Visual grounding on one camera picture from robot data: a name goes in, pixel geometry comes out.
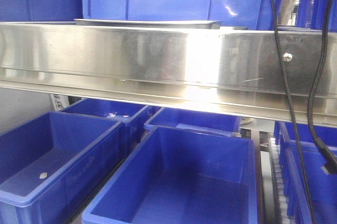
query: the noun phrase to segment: metal tray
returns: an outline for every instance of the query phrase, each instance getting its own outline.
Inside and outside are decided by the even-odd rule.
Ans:
[[[138,27],[138,28],[205,28],[220,29],[221,21],[115,21],[98,19],[74,19],[76,25]]]

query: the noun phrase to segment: white wall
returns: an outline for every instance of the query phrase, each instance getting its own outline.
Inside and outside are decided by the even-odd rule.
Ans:
[[[51,110],[50,94],[0,88],[0,133]]]

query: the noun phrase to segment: shelf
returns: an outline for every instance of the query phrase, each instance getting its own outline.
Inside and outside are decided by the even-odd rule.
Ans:
[[[321,34],[280,32],[299,122]],[[337,34],[314,121],[337,127]],[[273,32],[0,24],[0,87],[290,120]]]

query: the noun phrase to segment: metal bolt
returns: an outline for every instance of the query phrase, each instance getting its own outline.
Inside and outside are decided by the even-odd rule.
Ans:
[[[290,53],[283,54],[283,61],[290,62],[292,59],[293,59],[293,54],[290,54]]]

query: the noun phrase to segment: black wire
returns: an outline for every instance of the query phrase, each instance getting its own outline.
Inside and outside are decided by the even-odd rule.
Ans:
[[[319,81],[322,76],[326,55],[328,51],[328,31],[329,31],[329,19],[330,19],[330,11],[332,8],[333,0],[327,0],[326,8],[324,12],[324,20],[323,20],[323,29],[322,29],[322,47],[321,47],[321,56],[319,65],[316,70],[315,79],[312,84],[309,100],[308,100],[308,107],[307,107],[307,118],[308,124],[310,128],[311,135],[314,139],[314,143],[316,144],[319,152],[324,156],[327,163],[325,164],[325,168],[328,173],[335,174],[337,173],[337,158],[331,152],[331,150],[326,146],[326,144],[322,141],[322,139],[317,135],[314,124],[313,124],[313,107],[314,107],[314,99],[316,90],[319,84]]]
[[[296,134],[296,145],[297,145],[297,149],[298,149],[299,156],[300,156],[300,163],[301,163],[303,180],[304,180],[306,200],[307,200],[307,203],[308,203],[308,206],[309,206],[312,223],[316,224],[312,200],[311,200],[311,195],[310,195],[310,190],[309,190],[308,178],[307,178],[306,172],[305,172],[305,165],[304,165],[304,158],[303,158],[303,153],[302,153],[302,146],[301,146],[301,143],[300,143],[299,130],[298,130],[298,126],[297,126],[297,123],[296,123],[295,111],[294,111],[294,107],[293,107],[293,103],[292,103],[292,98],[291,98],[290,89],[289,89],[289,85],[288,85],[288,79],[287,79],[287,76],[286,76],[284,61],[283,61],[283,57],[282,57],[279,30],[277,28],[277,13],[276,13],[275,1],[270,0],[270,2],[271,2],[271,7],[272,7],[272,13],[273,13],[273,26],[274,26],[274,36],[275,36],[275,42],[276,42],[276,50],[277,50],[277,54],[279,56],[279,63],[280,63],[280,67],[281,67],[281,70],[282,70],[284,89],[285,89],[286,97],[287,97],[287,100],[288,100],[288,106],[289,106],[291,121],[293,123],[295,134]]]

